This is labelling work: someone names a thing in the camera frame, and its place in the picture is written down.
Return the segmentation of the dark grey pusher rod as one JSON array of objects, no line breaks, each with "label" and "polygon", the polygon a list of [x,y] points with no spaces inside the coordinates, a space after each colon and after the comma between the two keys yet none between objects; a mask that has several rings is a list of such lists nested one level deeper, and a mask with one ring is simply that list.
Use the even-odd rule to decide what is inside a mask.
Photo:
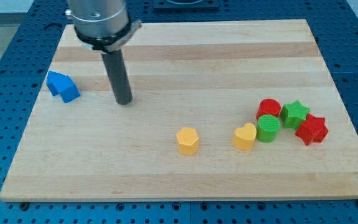
[{"label": "dark grey pusher rod", "polygon": [[132,91],[122,50],[102,54],[102,59],[116,102],[119,105],[129,104],[132,101]]}]

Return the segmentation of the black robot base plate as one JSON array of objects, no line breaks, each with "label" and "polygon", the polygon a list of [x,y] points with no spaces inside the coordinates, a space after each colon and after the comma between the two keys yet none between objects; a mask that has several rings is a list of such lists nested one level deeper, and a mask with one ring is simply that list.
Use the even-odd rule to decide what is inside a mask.
[{"label": "black robot base plate", "polygon": [[152,3],[155,11],[219,8],[219,0],[153,0]]}]

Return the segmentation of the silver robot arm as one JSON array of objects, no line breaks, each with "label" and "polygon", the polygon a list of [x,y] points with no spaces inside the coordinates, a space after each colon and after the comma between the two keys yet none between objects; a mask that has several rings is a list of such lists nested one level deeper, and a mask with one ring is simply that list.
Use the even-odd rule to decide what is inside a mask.
[{"label": "silver robot arm", "polygon": [[87,48],[101,54],[115,100],[120,105],[132,101],[132,90],[122,48],[142,21],[133,21],[125,0],[68,0],[67,18],[75,34]]}]

